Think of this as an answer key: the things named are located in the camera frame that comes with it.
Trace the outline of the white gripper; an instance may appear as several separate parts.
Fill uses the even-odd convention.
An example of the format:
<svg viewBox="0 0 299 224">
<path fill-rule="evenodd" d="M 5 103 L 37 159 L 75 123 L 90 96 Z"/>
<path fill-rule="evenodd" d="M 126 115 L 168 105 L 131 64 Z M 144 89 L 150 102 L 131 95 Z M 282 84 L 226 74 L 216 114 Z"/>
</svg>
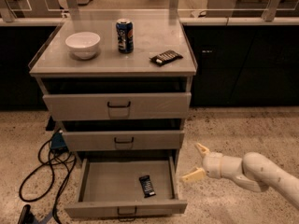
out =
<svg viewBox="0 0 299 224">
<path fill-rule="evenodd" d="M 183 182 L 194 182 L 203 179 L 206 175 L 210 178 L 221 178 L 221 159 L 223 155 L 217 152 L 210 153 L 210 150 L 200 143 L 197 143 L 195 147 L 203 158 L 204 169 L 194 167 L 181 180 Z"/>
</svg>

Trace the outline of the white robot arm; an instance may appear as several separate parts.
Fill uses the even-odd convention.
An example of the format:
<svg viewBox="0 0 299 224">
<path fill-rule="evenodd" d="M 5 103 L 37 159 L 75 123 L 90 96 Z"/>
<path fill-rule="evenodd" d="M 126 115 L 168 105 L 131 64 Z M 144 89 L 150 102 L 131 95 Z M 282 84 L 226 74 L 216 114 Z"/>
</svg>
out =
<svg viewBox="0 0 299 224">
<path fill-rule="evenodd" d="M 296 209 L 299 209 L 299 179 L 277 166 L 264 155 L 249 152 L 242 158 L 225 156 L 196 144 L 202 157 L 202 166 L 194 167 L 180 180 L 188 183 L 209 178 L 225 178 L 242 189 L 264 192 L 269 188 L 277 191 Z"/>
</svg>

